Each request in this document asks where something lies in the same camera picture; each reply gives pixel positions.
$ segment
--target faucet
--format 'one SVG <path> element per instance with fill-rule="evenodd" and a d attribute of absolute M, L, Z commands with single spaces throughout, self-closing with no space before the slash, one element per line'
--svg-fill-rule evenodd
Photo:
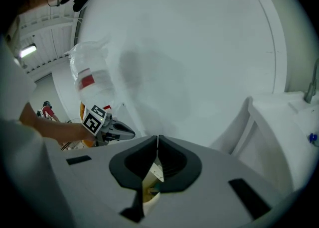
<path fill-rule="evenodd" d="M 314 73 L 313 73 L 313 80 L 309 84 L 308 91 L 306 92 L 306 95 L 304 97 L 304 100 L 306 103 L 311 103 L 311 99 L 316 94 L 316 88 L 317 88 L 317 67 L 319 65 L 319 58 L 316 60 Z"/>

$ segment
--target ceiling light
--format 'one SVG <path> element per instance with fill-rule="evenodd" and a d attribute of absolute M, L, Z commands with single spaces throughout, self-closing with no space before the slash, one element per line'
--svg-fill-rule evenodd
<path fill-rule="evenodd" d="M 23 58 L 24 56 L 34 52 L 35 50 L 36 50 L 36 45 L 31 44 L 20 51 L 20 57 Z"/>

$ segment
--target ceiling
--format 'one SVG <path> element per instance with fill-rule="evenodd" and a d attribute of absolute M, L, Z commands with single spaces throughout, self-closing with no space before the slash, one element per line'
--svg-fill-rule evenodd
<path fill-rule="evenodd" d="M 35 44 L 37 50 L 22 60 L 28 74 L 39 74 L 52 65 L 64 62 L 65 52 L 73 47 L 78 12 L 69 2 L 59 7 L 48 5 L 20 16 L 20 47 Z"/>

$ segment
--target blue object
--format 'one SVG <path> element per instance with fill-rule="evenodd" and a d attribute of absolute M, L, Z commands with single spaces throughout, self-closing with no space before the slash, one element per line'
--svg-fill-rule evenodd
<path fill-rule="evenodd" d="M 318 139 L 318 135 L 317 135 L 317 134 L 311 133 L 311 134 L 309 135 L 309 142 L 310 142 L 310 143 L 316 141 L 317 139 Z"/>

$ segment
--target person's arm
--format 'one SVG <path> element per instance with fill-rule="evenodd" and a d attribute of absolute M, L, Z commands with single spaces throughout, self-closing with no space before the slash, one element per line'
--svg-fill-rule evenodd
<path fill-rule="evenodd" d="M 53 117 L 54 120 L 56 120 L 57 122 L 60 122 L 60 120 L 58 119 L 58 117 L 57 117 L 55 114 L 53 114 L 52 117 Z"/>
<path fill-rule="evenodd" d="M 27 103 L 20 121 L 36 129 L 43 137 L 56 139 L 59 143 L 77 140 L 94 141 L 94 136 L 80 123 L 61 123 L 37 117 L 30 103 Z"/>

